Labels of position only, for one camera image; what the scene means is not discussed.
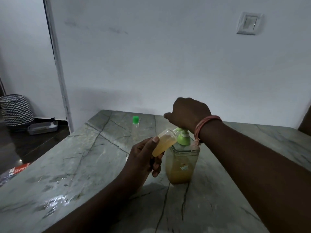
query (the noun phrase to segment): zigzag patterned basket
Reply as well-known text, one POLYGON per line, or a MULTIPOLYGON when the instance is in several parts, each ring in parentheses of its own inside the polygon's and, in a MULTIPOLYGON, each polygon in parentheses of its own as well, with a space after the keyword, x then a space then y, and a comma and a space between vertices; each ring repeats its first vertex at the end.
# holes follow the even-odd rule
POLYGON ((27 99, 18 94, 0 97, 4 123, 10 130, 24 131, 34 122, 34 114, 27 99))

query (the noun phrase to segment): switch plate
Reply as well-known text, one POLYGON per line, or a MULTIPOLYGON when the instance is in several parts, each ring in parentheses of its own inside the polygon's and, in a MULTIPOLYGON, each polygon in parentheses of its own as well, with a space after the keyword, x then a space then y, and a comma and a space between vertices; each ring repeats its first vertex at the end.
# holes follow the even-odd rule
POLYGON ((262 20, 262 14, 242 12, 237 34, 256 35, 262 20))

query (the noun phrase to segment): white wall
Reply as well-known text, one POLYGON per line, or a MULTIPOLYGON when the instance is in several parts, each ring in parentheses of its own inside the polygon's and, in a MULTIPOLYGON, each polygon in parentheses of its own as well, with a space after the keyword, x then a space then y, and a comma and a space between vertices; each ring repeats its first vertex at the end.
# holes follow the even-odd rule
POLYGON ((0 0, 0 77, 36 117, 66 120, 42 0, 0 0))
POLYGON ((296 128, 311 100, 309 0, 51 0, 74 128, 178 96, 225 121, 296 128), (264 14, 236 34, 242 11, 264 14))

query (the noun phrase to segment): red thread bracelet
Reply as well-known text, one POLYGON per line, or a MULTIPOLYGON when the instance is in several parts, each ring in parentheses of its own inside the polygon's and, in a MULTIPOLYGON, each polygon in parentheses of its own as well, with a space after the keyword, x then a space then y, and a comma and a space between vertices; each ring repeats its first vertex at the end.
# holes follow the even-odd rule
POLYGON ((221 120, 221 118, 217 115, 210 115, 205 117, 204 119, 202 119, 196 126, 196 128, 194 129, 194 138, 195 138, 195 143, 196 145, 200 144, 200 139, 199 139, 199 133, 201 131, 201 128, 204 126, 204 124, 206 124, 208 121, 212 120, 212 119, 217 119, 217 120, 221 120))

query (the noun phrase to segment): transparent bottle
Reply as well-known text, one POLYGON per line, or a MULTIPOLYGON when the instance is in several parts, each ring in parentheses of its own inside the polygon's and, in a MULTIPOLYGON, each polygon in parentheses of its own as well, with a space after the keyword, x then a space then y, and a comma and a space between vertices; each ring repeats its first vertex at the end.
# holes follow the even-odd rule
POLYGON ((138 134, 139 134, 139 117, 133 116, 133 123, 132 123, 132 139, 133 141, 138 141, 138 134))
POLYGON ((157 157, 164 151, 166 151, 170 146, 174 145, 177 141, 177 136, 181 132, 180 128, 176 128, 174 130, 166 129, 162 133, 158 135, 160 141, 157 147, 154 149, 152 155, 157 157))
POLYGON ((191 181, 200 153, 200 147, 190 144, 193 143, 193 140, 189 136, 186 139, 184 139, 185 137, 181 138, 183 135, 187 135, 188 132, 183 133, 178 136, 177 142, 165 153, 165 171, 172 184, 189 183, 191 181))

